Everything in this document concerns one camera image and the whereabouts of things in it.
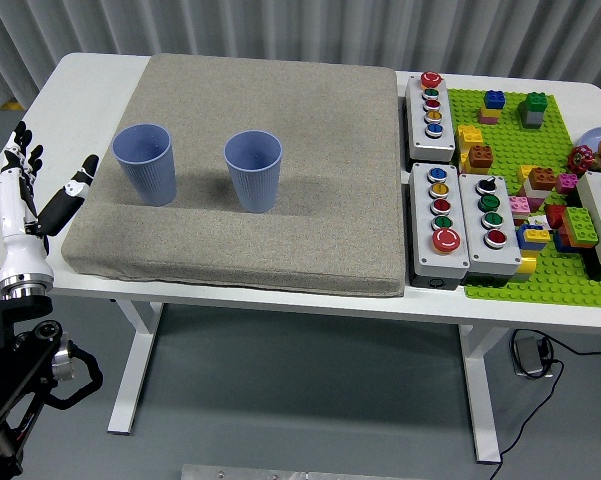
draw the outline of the gray floor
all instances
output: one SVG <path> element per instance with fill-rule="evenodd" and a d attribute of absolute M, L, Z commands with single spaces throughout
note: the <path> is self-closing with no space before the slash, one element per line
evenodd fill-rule
<path fill-rule="evenodd" d="M 0 148 L 19 115 L 0 112 Z M 116 436 L 106 428 L 132 327 L 107 300 L 54 305 L 105 384 L 69 411 L 43 410 L 23 478 L 176 480 L 185 463 L 420 479 L 494 470 L 475 463 L 454 326 L 169 305 L 133 433 Z M 601 336 L 549 333 L 601 350 Z M 557 357 L 555 396 L 498 479 L 601 479 L 601 357 Z M 505 341 L 487 364 L 504 448 L 551 380 L 515 376 Z"/>

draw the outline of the gray cushion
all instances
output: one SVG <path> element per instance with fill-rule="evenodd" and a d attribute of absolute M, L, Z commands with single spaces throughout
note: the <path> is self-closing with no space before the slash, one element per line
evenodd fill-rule
<path fill-rule="evenodd" d="M 110 150 L 62 248 L 77 272 L 122 280 L 360 296 L 403 293 L 395 72 L 187 55 L 152 57 L 118 130 L 173 138 L 178 194 L 144 206 Z M 278 200 L 242 211 L 224 162 L 233 134 L 283 144 Z"/>

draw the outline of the table leg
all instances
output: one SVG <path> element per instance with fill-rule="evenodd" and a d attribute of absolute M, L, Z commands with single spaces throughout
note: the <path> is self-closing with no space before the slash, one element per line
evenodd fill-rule
<path fill-rule="evenodd" d="M 127 435 L 136 412 L 144 374 L 151 357 L 153 340 L 155 339 L 162 303 L 142 303 L 130 300 L 116 300 L 127 320 L 136 329 L 133 344 L 129 351 L 127 366 L 122 375 L 118 397 L 111 413 L 108 431 Z"/>
<path fill-rule="evenodd" d="M 459 330 L 476 457 L 480 463 L 499 463 L 500 448 L 493 420 L 484 355 L 509 329 L 459 325 Z"/>

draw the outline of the brown lego brick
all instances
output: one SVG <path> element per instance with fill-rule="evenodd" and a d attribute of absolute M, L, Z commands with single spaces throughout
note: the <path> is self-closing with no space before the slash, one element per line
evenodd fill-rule
<path fill-rule="evenodd" d="M 491 168 L 493 152 L 488 145 L 474 145 L 469 150 L 469 164 L 472 168 Z"/>
<path fill-rule="evenodd" d="M 553 190 L 556 176 L 551 168 L 534 168 L 529 174 L 529 183 L 534 190 Z"/>

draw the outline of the ribbed cup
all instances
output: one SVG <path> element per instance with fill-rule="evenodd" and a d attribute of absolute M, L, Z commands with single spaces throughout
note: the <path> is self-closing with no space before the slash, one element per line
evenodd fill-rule
<path fill-rule="evenodd" d="M 127 127 L 116 135 L 111 150 L 144 203 L 159 207 L 173 201 L 176 170 L 171 135 L 164 127 Z"/>
<path fill-rule="evenodd" d="M 242 208 L 251 213 L 271 210 L 278 195 L 280 140 L 261 130 L 240 132 L 225 144 L 224 158 Z"/>

